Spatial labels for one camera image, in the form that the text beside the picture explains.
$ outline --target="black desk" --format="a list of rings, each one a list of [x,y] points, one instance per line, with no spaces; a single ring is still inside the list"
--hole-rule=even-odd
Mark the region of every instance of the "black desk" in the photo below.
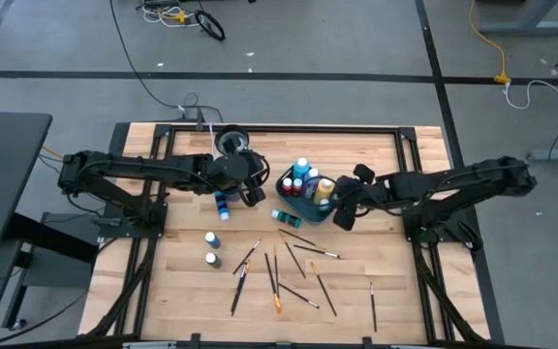
[[[24,242],[91,263],[97,247],[15,213],[36,163],[52,117],[48,114],[0,112],[0,277],[14,266],[27,268]],[[8,279],[0,280],[0,301]]]

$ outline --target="paint bottle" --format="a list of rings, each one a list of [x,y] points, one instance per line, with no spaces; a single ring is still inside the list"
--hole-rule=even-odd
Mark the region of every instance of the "paint bottle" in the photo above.
[[[320,205],[318,206],[318,210],[320,212],[326,212],[330,208],[330,201],[328,199],[320,200]]]
[[[219,257],[212,252],[205,255],[205,262],[215,269],[219,269],[222,265]]]
[[[221,220],[230,220],[230,209],[228,208],[228,202],[226,201],[225,194],[222,192],[215,192],[214,200],[217,202],[217,210],[219,211],[219,217],[221,217]]]
[[[285,195],[292,194],[292,180],[289,178],[284,178],[281,184],[281,188],[283,189],[283,193]]]
[[[314,195],[314,204],[319,205],[320,200],[330,198],[333,193],[333,188],[335,185],[333,182],[326,178],[322,178],[318,183],[318,189],[316,189],[316,195]]]
[[[292,170],[292,179],[303,179],[305,174],[311,166],[309,166],[309,162],[305,158],[300,158],[294,163],[294,168]]]
[[[212,248],[221,247],[221,241],[219,240],[217,235],[212,233],[212,232],[208,232],[208,233],[205,234],[205,241],[208,242],[208,244]]]
[[[296,217],[296,216],[292,216],[289,213],[274,209],[271,213],[272,218],[277,219],[280,222],[284,222],[287,225],[293,226],[295,228],[300,227],[300,218]]]
[[[297,178],[294,180],[294,185],[292,186],[292,194],[299,197],[302,193],[302,179]]]
[[[314,196],[316,187],[318,186],[318,182],[320,181],[320,179],[317,178],[317,176],[319,175],[320,173],[316,169],[310,169],[305,175],[305,181],[303,182],[305,186],[305,198],[311,199],[311,197]]]

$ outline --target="desk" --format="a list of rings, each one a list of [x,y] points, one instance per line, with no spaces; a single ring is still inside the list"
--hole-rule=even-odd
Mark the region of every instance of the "desk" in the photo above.
[[[127,137],[121,139],[123,154],[148,157],[155,125],[130,124]],[[201,333],[203,341],[361,343],[364,336],[371,336],[374,343],[426,342],[412,247],[405,240],[400,218],[374,211],[359,218],[351,232],[342,231],[331,219],[320,226],[303,224],[297,230],[299,235],[342,256],[342,260],[334,260],[294,249],[299,263],[305,267],[304,279],[278,233],[278,228],[290,228],[270,217],[274,208],[291,212],[275,192],[274,182],[298,157],[307,157],[323,175],[330,177],[350,175],[358,163],[371,167],[377,175],[399,171],[393,137],[368,133],[363,127],[355,128],[358,133],[333,129],[334,133],[250,129],[252,148],[270,163],[270,178],[264,185],[267,198],[255,207],[231,204],[229,222],[219,219],[212,196],[168,190],[168,221],[157,245],[142,339],[189,340],[192,333]],[[441,129],[414,130],[423,169],[426,172],[448,169],[450,163]],[[210,142],[207,132],[178,131],[172,152],[206,153],[210,151]],[[159,153],[165,152],[165,144],[162,142]],[[402,145],[410,153],[407,143]],[[142,182],[137,180],[119,179],[117,184],[135,194],[142,188]],[[223,261],[219,270],[207,266],[203,259],[205,253],[212,251],[203,239],[208,231],[215,232],[222,242],[216,251]],[[232,275],[232,271],[258,238],[263,241],[251,257],[249,275],[237,311],[231,317],[237,284],[237,275]],[[289,243],[299,243],[285,238]],[[283,291],[283,314],[275,313],[264,261],[264,252],[272,255],[273,245],[278,249],[280,282],[320,304],[320,309]],[[130,246],[129,239],[121,238],[98,257],[79,333],[91,330],[119,295]],[[449,297],[473,328],[489,337],[470,253],[457,243],[441,243],[439,250]],[[333,316],[310,268],[311,261],[320,270],[337,317]],[[370,281],[376,290],[377,333],[372,325]],[[442,337],[438,306],[433,296],[430,299],[437,334]],[[129,309],[135,309],[134,300]],[[133,325],[132,313],[128,313],[127,332]]]
[[[20,252],[24,241],[60,254],[93,261],[95,244],[62,234],[15,212],[16,205],[40,153],[52,116],[0,112],[0,301],[14,266],[26,269],[30,256]],[[22,301],[17,287],[3,327],[14,324]]]

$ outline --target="wheel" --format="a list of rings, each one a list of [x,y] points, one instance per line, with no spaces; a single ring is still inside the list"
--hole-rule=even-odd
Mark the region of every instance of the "wheel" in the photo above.
[[[22,328],[27,326],[27,320],[25,319],[16,319],[15,324],[12,325],[8,330],[10,331],[18,331]]]

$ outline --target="white cable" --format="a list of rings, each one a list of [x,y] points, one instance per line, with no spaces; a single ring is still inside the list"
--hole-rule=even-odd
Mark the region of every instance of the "white cable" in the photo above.
[[[143,20],[145,20],[146,22],[149,22],[149,23],[161,22],[161,23],[163,23],[163,25],[165,25],[168,28],[185,28],[185,27],[192,27],[192,26],[199,26],[200,25],[199,23],[195,23],[195,24],[167,24],[163,20],[163,16],[164,15],[172,15],[173,16],[174,14],[172,12],[176,11],[176,10],[177,10],[178,13],[182,12],[182,9],[180,9],[177,6],[170,7],[166,10],[160,10],[160,12],[148,10],[148,9],[145,8],[145,6],[142,6],[141,9],[143,10]],[[150,18],[147,17],[148,15],[158,16],[158,19],[150,19]],[[195,14],[186,14],[184,16],[189,18],[189,17],[194,16],[194,15]],[[203,23],[203,22],[204,22],[204,18],[202,16],[201,17],[201,23]]]
[[[510,83],[506,83],[505,84],[505,89],[503,90],[503,94],[505,95],[505,99],[508,101],[508,104],[518,110],[526,110],[529,108],[529,106],[531,106],[531,85],[534,83],[541,83],[543,85],[546,85],[550,88],[552,88],[553,90],[555,90],[558,93],[558,88],[553,86],[552,84],[546,82],[546,81],[542,81],[542,80],[533,80],[531,82],[529,82],[529,84],[527,85],[527,105],[524,107],[520,107],[515,105],[514,103],[512,103],[512,101],[510,101]]]
[[[214,153],[214,132],[212,132],[212,122],[210,122],[209,128],[210,128],[210,150],[212,151],[212,158],[216,158],[217,156]]]

